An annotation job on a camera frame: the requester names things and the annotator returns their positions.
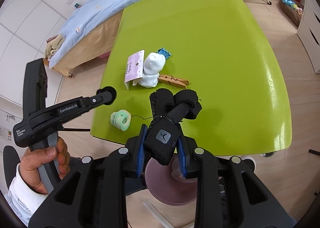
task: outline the green scrunchie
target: green scrunchie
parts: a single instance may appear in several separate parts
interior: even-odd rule
[[[122,131],[126,131],[130,126],[131,114],[126,110],[119,110],[111,114],[110,122]]]

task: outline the green table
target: green table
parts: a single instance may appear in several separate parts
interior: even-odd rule
[[[101,87],[113,86],[117,98],[95,109],[91,135],[125,144],[142,123],[131,119],[123,132],[110,114],[152,116],[149,95],[158,88],[124,85],[128,57],[145,57],[164,47],[170,57],[161,71],[190,81],[202,111],[181,123],[186,136],[214,155],[243,155],[287,148],[292,139],[289,99],[278,62],[267,38],[242,0],[142,0],[123,12]]]

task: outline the brown pet bed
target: brown pet bed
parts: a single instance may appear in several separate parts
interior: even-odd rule
[[[291,0],[291,1],[296,3],[299,8],[304,9],[304,6],[301,5],[299,2],[297,2],[296,0]],[[299,16],[298,12],[295,9],[291,8],[290,6],[284,4],[282,2],[282,0],[279,1],[279,5],[280,5],[280,8],[282,9],[282,11],[291,19],[291,21],[297,27],[299,27],[299,24],[300,24],[300,21],[301,21],[301,16]]]

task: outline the wooden clothespin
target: wooden clothespin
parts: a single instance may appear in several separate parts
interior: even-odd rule
[[[176,78],[176,77],[173,77],[172,75],[160,74],[160,76],[158,77],[158,80],[160,82],[164,82],[166,84],[170,84],[183,89],[186,89],[187,88],[186,85],[189,85],[188,80]]]

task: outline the human hand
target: human hand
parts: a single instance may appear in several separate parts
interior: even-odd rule
[[[58,139],[57,149],[49,147],[30,151],[30,148],[28,148],[24,153],[21,158],[19,171],[22,179],[33,191],[39,194],[48,193],[41,181],[37,168],[42,164],[51,162],[55,158],[59,162],[59,177],[63,179],[70,171],[70,154],[67,144],[62,138],[59,137]]]

